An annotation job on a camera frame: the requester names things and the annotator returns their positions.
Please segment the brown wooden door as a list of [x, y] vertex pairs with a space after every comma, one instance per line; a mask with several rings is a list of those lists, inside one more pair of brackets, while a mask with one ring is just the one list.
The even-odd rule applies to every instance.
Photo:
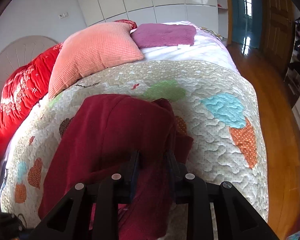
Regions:
[[266, 59], [285, 76], [294, 42], [293, 3], [291, 0], [262, 0], [260, 50]]

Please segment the pink corduroy pillow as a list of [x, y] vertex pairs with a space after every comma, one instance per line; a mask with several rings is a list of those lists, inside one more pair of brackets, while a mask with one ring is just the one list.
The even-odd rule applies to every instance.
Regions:
[[127, 23], [110, 22], [92, 25], [69, 36], [52, 69], [49, 98], [91, 74], [143, 59], [130, 31]]

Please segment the patchwork quilted bedspread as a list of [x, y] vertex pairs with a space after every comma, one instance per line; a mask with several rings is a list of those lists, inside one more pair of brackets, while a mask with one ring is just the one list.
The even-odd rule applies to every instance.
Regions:
[[237, 70], [226, 47], [204, 30], [194, 44], [143, 48], [144, 58], [108, 68], [44, 97], [19, 126], [6, 152], [0, 189], [4, 212], [39, 223], [43, 181], [70, 119], [96, 94], [167, 99], [194, 144], [187, 169], [209, 183], [229, 181], [268, 219], [267, 154], [256, 92]]

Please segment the dark red knit garment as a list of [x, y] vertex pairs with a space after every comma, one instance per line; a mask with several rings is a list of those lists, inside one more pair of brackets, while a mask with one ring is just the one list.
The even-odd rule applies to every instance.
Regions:
[[167, 231], [172, 205], [165, 153], [184, 163], [193, 139], [179, 130], [166, 99], [100, 94], [83, 101], [61, 139], [43, 184], [38, 209], [45, 217], [77, 183], [99, 183], [140, 152], [135, 197], [119, 207], [120, 239], [158, 239]]

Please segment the red embroidered duvet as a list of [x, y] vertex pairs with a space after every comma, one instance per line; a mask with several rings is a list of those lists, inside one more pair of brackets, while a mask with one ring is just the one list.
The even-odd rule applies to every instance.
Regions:
[[[114, 22], [127, 23], [131, 30], [137, 28], [137, 24], [130, 20]], [[5, 82], [0, 100], [0, 161], [14, 133], [34, 105], [48, 95], [52, 69], [63, 43], [49, 48], [18, 68]]]

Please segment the white wall socket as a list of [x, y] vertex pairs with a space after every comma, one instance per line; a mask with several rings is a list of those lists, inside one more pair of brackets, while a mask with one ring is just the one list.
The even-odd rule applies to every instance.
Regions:
[[67, 12], [59, 14], [60, 19], [63, 19], [63, 18], [68, 17], [68, 16], [69, 16], [69, 14]]

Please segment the purple fuzzy towel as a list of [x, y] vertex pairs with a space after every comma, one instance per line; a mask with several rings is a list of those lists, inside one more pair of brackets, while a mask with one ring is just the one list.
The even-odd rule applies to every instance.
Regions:
[[197, 30], [191, 25], [176, 24], [141, 24], [131, 37], [140, 48], [164, 46], [194, 45]]

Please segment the white glossy wardrobe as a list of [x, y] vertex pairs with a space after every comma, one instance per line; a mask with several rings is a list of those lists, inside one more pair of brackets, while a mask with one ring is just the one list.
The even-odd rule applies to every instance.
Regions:
[[78, 0], [88, 26], [127, 19], [143, 23], [190, 21], [229, 37], [228, 0]]

